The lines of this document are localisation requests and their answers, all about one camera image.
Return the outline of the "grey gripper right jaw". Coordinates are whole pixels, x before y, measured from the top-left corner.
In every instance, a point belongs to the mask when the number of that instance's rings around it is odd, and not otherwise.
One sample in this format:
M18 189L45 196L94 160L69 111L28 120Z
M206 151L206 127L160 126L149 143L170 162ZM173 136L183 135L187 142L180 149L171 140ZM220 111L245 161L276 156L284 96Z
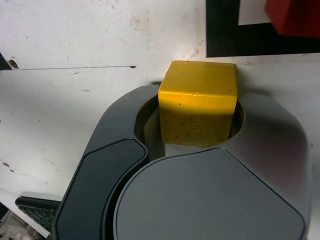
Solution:
M116 240L304 240L311 214L310 148L272 97L247 93L229 140L154 160L122 190Z

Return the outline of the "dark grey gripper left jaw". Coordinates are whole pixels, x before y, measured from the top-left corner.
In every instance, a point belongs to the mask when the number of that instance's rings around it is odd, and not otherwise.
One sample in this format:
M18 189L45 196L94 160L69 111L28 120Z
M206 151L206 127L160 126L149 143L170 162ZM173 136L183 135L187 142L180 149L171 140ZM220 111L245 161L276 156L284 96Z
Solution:
M120 193L150 160L143 128L159 105L158 91L158 85L138 87L103 113L59 205L53 239L113 239Z

